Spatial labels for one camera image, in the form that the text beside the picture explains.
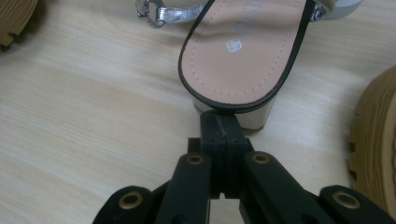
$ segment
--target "grommet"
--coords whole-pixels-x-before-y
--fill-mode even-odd
[[[265,164],[270,161],[267,155],[262,155],[262,154],[255,154],[251,159],[253,159],[255,162],[260,164]]]
[[[143,202],[143,195],[138,191],[131,191],[124,194],[119,200],[122,209],[133,209]]]
[[[357,198],[343,191],[336,191],[332,195],[332,199],[345,208],[358,209],[361,207],[361,202]]]
[[[204,162],[204,158],[202,156],[193,155],[187,157],[187,162],[191,165],[198,165]]]

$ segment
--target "wood grain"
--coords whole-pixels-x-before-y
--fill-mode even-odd
[[[168,1],[168,6],[198,1]],[[167,181],[199,114],[177,59],[191,27],[153,30],[131,0],[46,0],[0,53],[0,223],[92,223],[117,189]],[[353,109],[396,64],[396,2],[310,24],[264,130],[250,136],[309,191],[350,186]],[[242,223],[237,201],[212,223]]]

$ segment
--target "silver strap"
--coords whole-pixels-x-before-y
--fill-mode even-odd
[[[155,5],[155,19],[150,17],[150,4]],[[166,23],[193,21],[204,9],[206,1],[192,7],[165,7],[162,0],[136,0],[137,15],[154,28],[160,28]]]
[[[165,7],[162,0],[136,0],[137,15],[144,19],[148,24],[154,28],[160,28],[166,23],[179,23],[186,21],[193,21],[198,18],[199,14],[204,9],[206,1],[202,4],[192,7]],[[315,0],[317,2],[314,12],[311,15],[311,21],[319,20],[323,15],[326,15],[334,8],[336,0]],[[155,5],[155,18],[150,16],[150,4]]]

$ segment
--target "light wood surface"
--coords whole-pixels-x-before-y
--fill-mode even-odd
[[[168,6],[198,1],[165,1]],[[199,113],[178,79],[191,23],[154,30],[134,0],[46,0],[0,52],[0,223],[92,223],[116,190],[171,176]],[[350,186],[349,127],[364,88],[396,64],[396,1],[310,24],[256,150],[318,194]],[[242,223],[237,201],[211,223]]]

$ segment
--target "shoe sole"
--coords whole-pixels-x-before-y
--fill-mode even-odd
[[[361,96],[349,141],[352,185],[396,218],[396,66],[377,77]]]
[[[0,45],[8,46],[19,35],[35,11],[37,0],[0,1]]]

